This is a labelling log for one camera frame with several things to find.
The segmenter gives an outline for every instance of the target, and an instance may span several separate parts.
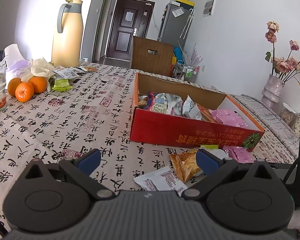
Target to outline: chair backrest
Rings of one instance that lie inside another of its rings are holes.
[[[150,39],[133,37],[131,68],[171,76],[173,45]]]

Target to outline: door frame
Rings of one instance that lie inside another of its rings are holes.
[[[96,49],[97,49],[97,41],[98,41],[98,34],[99,34],[99,30],[100,30],[100,22],[101,22],[101,18],[103,16],[103,13],[104,13],[104,10],[105,10],[105,2],[106,0],[103,0],[102,1],[102,6],[101,6],[101,9],[100,9],[100,13],[99,13],[99,17],[98,17],[98,23],[97,23],[97,29],[96,29],[96,33],[95,33],[95,37],[94,37],[94,42],[93,42],[93,48],[92,48],[92,57],[91,57],[91,60],[95,60],[95,53],[96,53]],[[110,6],[109,6],[109,9],[107,11],[107,15],[106,15],[106,21],[109,17],[109,11],[110,11],[110,8],[111,8],[111,2],[112,0],[110,0]],[[106,28],[104,28],[103,30],[103,37],[104,37],[104,33],[106,32]]]
[[[111,22],[111,26],[110,26],[110,33],[109,33],[109,38],[108,38],[107,47],[106,47],[106,57],[109,57],[109,48],[110,48],[111,36],[113,34],[114,23],[115,23],[115,20],[116,20],[116,16],[117,16],[117,12],[118,12],[118,7],[119,7],[118,6],[118,1],[119,0],[117,0],[117,2],[115,4],[113,21]],[[147,34],[148,34],[148,29],[149,29],[150,22],[151,22],[151,19],[152,19],[152,13],[153,13],[155,2],[148,1],[148,0],[133,0],[133,1],[141,1],[141,2],[146,2],[146,3],[151,3],[152,4],[152,10],[150,11],[149,19],[148,19],[148,22],[146,24],[146,31],[145,31],[145,34],[143,36],[145,38],[147,36]]]

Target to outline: thermos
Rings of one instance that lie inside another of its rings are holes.
[[[75,67],[79,65],[83,34],[81,0],[66,0],[61,5],[53,35],[51,62],[54,66]]]

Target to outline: refrigerator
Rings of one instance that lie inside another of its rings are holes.
[[[172,12],[179,8],[180,7],[177,5],[171,3],[167,4],[161,21],[158,41],[171,44],[175,47],[179,47],[180,43],[180,46],[183,49],[186,42],[186,37],[183,39],[186,30],[184,31],[181,38],[180,35],[186,25],[191,11],[184,9],[184,14],[175,17]]]

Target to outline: doorway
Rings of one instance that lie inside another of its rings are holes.
[[[130,61],[133,36],[145,38],[154,2],[146,0],[118,0],[111,26],[109,58]]]
[[[109,15],[109,10],[111,6],[112,0],[103,0],[101,10],[100,10],[100,17],[98,22],[98,28],[96,31],[96,36],[94,40],[94,46],[93,46],[93,61],[99,61],[101,56],[101,48],[102,48],[102,41],[105,34],[106,29],[106,22]]]

